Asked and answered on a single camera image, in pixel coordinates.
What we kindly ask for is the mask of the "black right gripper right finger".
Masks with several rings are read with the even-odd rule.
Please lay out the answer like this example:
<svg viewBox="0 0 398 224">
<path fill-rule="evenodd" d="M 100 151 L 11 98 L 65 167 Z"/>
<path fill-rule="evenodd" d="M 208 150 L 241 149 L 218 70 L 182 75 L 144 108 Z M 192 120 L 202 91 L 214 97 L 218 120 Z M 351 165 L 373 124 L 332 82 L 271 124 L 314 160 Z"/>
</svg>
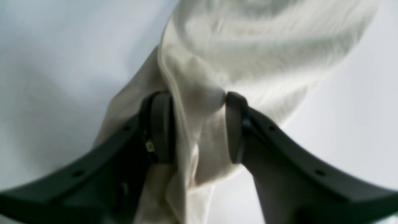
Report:
<svg viewBox="0 0 398 224">
<path fill-rule="evenodd" d="M 225 98 L 230 160 L 253 176 L 267 224 L 375 224 L 397 215 L 397 190 L 307 152 L 236 92 Z"/>
</svg>

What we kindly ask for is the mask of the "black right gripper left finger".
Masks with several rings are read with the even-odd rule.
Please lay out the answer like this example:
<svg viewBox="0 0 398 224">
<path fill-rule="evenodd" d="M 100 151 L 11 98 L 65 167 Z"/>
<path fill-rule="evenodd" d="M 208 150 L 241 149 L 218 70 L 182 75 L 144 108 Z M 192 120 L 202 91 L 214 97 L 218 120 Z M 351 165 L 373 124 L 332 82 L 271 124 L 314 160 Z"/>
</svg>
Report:
<svg viewBox="0 0 398 224">
<path fill-rule="evenodd" d="M 25 224 L 131 224 L 148 169 L 175 155 L 173 98 L 157 91 L 104 143 L 74 163 L 1 192 L 1 214 Z"/>
</svg>

